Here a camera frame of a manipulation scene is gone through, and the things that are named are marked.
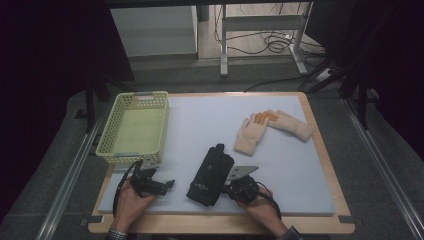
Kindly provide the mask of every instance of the wrist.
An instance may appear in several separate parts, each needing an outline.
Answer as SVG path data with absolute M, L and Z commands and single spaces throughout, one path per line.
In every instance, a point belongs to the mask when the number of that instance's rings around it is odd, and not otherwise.
M 278 218 L 268 219 L 263 224 L 275 237 L 280 237 L 287 232 L 286 225 Z

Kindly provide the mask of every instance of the metal stand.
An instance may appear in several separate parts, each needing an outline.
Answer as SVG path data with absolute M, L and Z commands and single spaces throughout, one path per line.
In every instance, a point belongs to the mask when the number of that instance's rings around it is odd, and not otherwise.
M 294 44 L 289 48 L 299 73 L 306 75 L 307 70 L 300 57 L 299 45 L 311 6 L 312 3 L 308 2 L 302 15 L 227 17 L 226 5 L 222 5 L 221 77 L 228 76 L 227 32 L 263 30 L 298 30 Z

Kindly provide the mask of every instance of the white cabinet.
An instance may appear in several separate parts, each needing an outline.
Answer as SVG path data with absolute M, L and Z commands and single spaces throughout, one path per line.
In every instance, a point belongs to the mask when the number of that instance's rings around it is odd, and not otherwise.
M 111 9 L 127 57 L 197 52 L 195 6 Z

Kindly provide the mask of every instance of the dark curtain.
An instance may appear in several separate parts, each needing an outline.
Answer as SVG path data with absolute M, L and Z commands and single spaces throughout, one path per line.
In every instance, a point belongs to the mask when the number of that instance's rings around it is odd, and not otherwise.
M 133 81 L 106 4 L 2 1 L 1 217 L 38 167 L 87 80 Z

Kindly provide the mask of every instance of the black object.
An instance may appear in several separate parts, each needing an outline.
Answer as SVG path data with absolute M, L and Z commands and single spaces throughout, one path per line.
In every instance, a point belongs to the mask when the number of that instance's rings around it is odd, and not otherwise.
M 130 183 L 140 197 L 145 197 L 149 194 L 165 196 L 168 189 L 174 186 L 175 180 L 168 181 L 166 183 L 153 181 L 152 177 L 156 173 L 156 169 L 142 170 L 142 164 L 143 160 L 134 162 L 125 172 L 124 176 L 122 176 L 122 179 L 119 182 L 118 187 L 116 188 L 115 197 L 113 199 L 113 216 L 115 216 L 116 213 L 116 208 L 118 206 L 118 199 L 122 185 L 124 185 L 124 182 L 128 180 L 128 174 L 134 167 L 135 169 L 133 175 L 131 176 Z
M 206 207 L 215 205 L 233 165 L 233 158 L 224 153 L 224 144 L 211 147 L 186 196 Z
M 165 196 L 169 188 L 174 186 L 175 180 L 166 183 L 160 183 L 152 180 L 156 169 L 141 170 L 142 161 L 135 164 L 134 173 L 131 176 L 130 183 L 140 197 L 145 193 Z
M 225 185 L 222 192 L 228 194 L 235 201 L 250 203 L 255 200 L 259 192 L 259 186 L 251 176 L 247 175 L 241 179 L 231 181 L 229 185 Z
M 263 197 L 271 203 L 275 208 L 277 217 L 281 219 L 281 211 L 277 202 L 275 202 L 272 196 L 260 192 L 257 182 L 249 175 L 231 181 L 229 185 L 225 185 L 222 188 L 222 193 L 228 194 L 228 196 L 235 201 L 246 204 L 251 203 L 257 196 Z

